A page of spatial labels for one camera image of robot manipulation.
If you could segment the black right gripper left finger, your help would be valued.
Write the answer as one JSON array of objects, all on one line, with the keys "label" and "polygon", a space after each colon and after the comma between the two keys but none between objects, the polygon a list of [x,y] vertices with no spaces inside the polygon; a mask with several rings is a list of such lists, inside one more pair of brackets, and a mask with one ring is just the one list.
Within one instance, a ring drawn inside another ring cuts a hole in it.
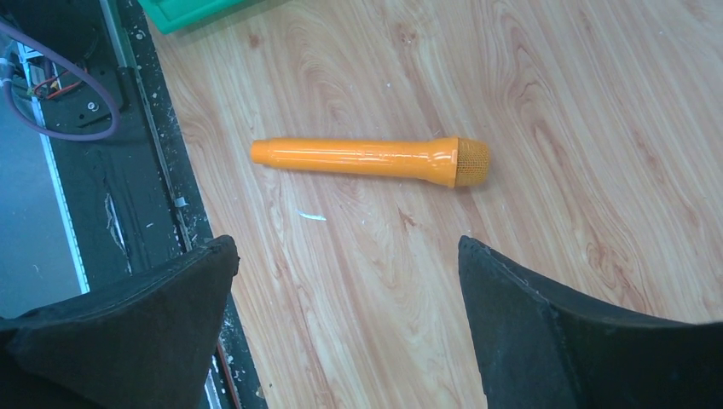
[{"label": "black right gripper left finger", "polygon": [[239,258],[228,235],[1,322],[4,408],[195,408]]}]

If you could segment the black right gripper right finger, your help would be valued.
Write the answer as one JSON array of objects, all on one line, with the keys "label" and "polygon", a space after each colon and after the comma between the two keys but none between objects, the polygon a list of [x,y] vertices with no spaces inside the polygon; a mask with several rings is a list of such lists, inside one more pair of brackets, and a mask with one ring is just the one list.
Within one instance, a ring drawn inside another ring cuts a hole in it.
[{"label": "black right gripper right finger", "polygon": [[618,307],[467,236],[458,264],[489,407],[721,407],[721,323]]}]

